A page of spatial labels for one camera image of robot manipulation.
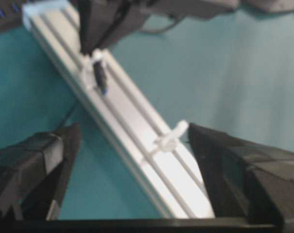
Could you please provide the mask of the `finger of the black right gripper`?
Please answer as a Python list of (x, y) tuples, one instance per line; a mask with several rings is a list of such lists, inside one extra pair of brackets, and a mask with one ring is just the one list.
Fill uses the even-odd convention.
[(113, 28), (127, 11), (126, 0), (79, 0), (81, 53), (101, 48)]

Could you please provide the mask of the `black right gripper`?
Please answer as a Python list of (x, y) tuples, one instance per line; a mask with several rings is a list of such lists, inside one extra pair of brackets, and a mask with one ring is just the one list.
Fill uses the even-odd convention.
[(213, 18), (238, 7), (238, 0), (99, 0), (98, 48), (107, 48), (139, 30), (152, 12)]

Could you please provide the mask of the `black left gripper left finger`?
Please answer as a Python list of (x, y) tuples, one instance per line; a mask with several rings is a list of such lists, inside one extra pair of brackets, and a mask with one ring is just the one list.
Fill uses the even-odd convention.
[(74, 123), (0, 149), (0, 220), (57, 219), (80, 143)]

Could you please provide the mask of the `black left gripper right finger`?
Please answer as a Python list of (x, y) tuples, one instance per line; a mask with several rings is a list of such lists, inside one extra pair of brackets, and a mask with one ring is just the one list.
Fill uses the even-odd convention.
[(294, 152), (194, 123), (188, 137), (216, 217), (294, 225)]

